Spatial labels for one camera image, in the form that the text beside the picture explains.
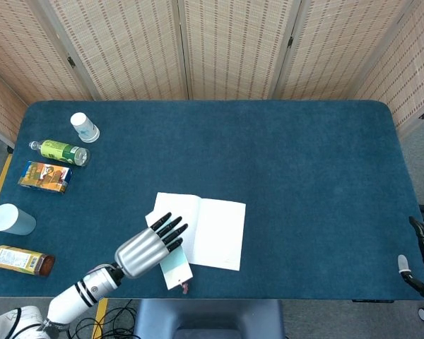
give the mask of white notebook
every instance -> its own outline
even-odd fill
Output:
[[[189,224],[182,233],[182,248],[189,263],[228,270],[240,269],[244,203],[159,192],[154,212],[160,217],[168,212],[174,218],[182,216],[178,227]]]

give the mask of gray chair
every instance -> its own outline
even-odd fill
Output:
[[[142,339],[284,339],[281,301],[143,299],[134,334]]]

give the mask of green label bottle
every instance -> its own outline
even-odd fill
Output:
[[[90,151],[86,148],[60,143],[59,141],[32,141],[30,148],[36,150],[43,157],[78,166],[86,166],[90,161]]]

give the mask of paper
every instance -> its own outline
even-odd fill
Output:
[[[202,199],[191,263],[239,270],[244,221],[245,204]]]
[[[148,227],[154,224],[157,220],[159,220],[166,213],[157,211],[153,211],[146,216],[146,223]],[[171,222],[172,217],[167,220],[165,224]],[[168,254],[166,258],[164,258],[160,262],[160,268],[162,268],[163,277],[165,279],[165,283],[167,284],[167,289],[171,290],[176,286],[180,286],[182,283],[185,283],[188,279],[193,277],[192,270],[190,269],[189,262],[187,261],[187,257],[185,256],[182,247],[177,247],[173,252]]]
[[[228,270],[240,269],[245,204],[201,199],[186,194],[158,193],[154,211],[182,216],[182,248],[189,263]]]

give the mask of plastic bottle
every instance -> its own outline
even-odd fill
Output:
[[[0,268],[47,277],[54,263],[54,256],[16,247],[0,246]]]
[[[32,141],[29,144],[32,150],[36,150],[43,157],[55,159],[69,164],[86,166],[90,161],[90,151],[86,148],[72,146],[68,143],[60,143],[53,140]]]

